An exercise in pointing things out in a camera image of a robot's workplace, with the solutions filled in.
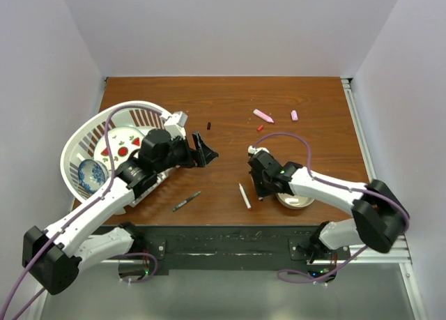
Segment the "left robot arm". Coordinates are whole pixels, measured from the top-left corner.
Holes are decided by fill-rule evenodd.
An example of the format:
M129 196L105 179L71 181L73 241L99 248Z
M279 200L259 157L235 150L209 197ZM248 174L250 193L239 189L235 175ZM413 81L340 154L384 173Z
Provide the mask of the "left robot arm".
M121 256L136 259L144 242L131 228L117 227L104 237L91 234L115 212L152 188L162 172L175 167L205 167L218 157L199 132L195 147L186 138L167 130L151 130L136 153L122 162L104 185L78 209L45 229L30 228L24 234L22 265L51 295L66 290L81 273L103 259Z

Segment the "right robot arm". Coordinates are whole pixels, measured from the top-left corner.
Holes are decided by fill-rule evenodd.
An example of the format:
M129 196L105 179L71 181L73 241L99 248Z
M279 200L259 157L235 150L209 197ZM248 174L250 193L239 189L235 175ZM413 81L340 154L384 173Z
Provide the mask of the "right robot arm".
M248 148L248 164L259 199L281 194L321 201L350 215L341 222L323 222L305 244L313 258L327 259L344 246L363 244L388 253L409 227L410 216L382 181L342 181L295 162L281 165L265 148Z

